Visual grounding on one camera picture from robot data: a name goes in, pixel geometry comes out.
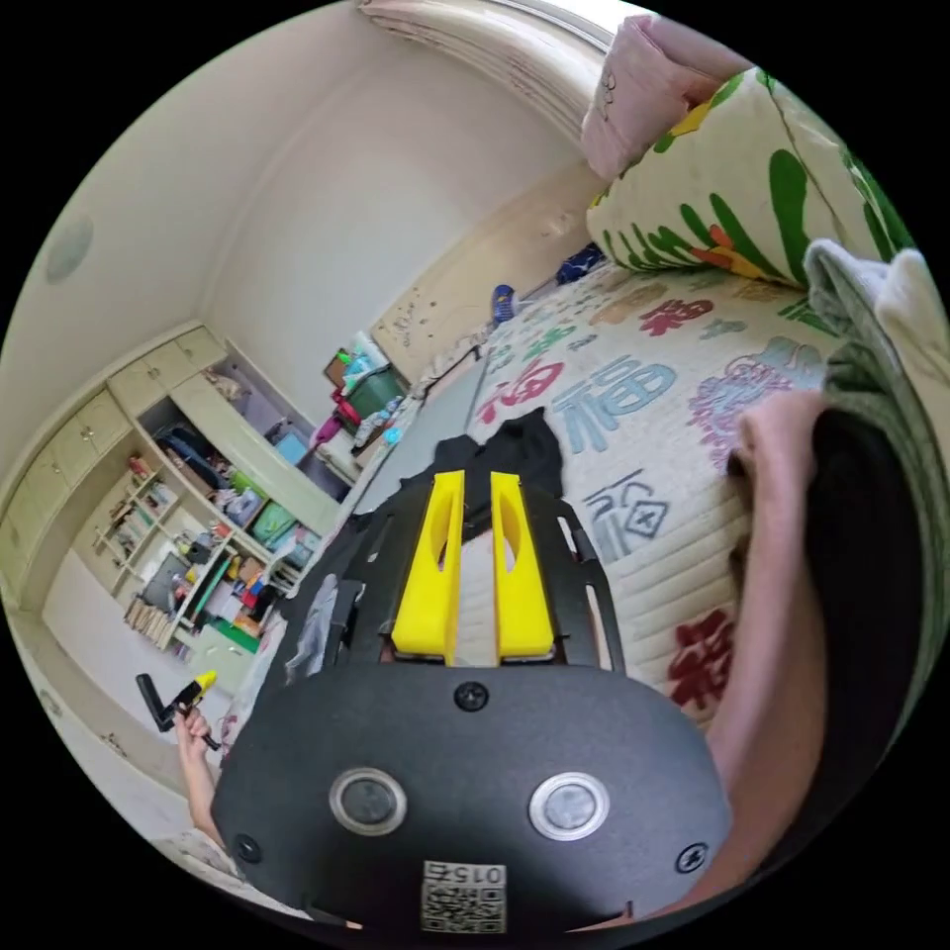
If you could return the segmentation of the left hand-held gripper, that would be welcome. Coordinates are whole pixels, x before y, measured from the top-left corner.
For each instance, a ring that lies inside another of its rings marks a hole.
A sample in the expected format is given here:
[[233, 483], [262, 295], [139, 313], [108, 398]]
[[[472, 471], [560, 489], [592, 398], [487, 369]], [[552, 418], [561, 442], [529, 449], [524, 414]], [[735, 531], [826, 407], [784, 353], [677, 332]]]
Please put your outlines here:
[[206, 694], [216, 684], [217, 678], [218, 676], [215, 670], [199, 674], [195, 677], [193, 684], [188, 684], [183, 688], [168, 705], [165, 711], [166, 724], [173, 731], [175, 738], [174, 716], [176, 711], [179, 708], [188, 710], [192, 707], [197, 707], [200, 710], [201, 703], [205, 699]]

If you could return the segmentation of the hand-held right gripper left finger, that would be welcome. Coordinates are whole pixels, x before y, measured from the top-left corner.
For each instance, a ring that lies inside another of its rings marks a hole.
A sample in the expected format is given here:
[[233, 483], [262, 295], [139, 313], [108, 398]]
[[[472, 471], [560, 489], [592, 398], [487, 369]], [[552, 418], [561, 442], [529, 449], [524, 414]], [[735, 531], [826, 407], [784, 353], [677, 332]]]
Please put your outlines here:
[[433, 477], [391, 642], [402, 657], [451, 665], [455, 657], [465, 474]]

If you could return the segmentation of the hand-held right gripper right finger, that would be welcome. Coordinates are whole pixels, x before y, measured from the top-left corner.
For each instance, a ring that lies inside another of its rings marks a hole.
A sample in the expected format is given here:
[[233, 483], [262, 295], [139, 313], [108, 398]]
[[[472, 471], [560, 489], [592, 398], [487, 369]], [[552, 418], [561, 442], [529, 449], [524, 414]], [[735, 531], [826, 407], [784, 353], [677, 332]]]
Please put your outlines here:
[[490, 491], [498, 660], [545, 660], [554, 628], [520, 478], [493, 472]]

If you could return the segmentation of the person's left hand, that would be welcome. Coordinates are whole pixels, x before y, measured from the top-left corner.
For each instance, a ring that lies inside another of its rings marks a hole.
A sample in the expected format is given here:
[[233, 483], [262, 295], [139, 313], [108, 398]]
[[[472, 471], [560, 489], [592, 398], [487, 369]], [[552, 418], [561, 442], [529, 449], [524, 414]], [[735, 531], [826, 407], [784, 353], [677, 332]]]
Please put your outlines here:
[[202, 762], [209, 751], [221, 749], [221, 744], [212, 735], [211, 726], [197, 707], [179, 708], [174, 716], [174, 730], [185, 763]]

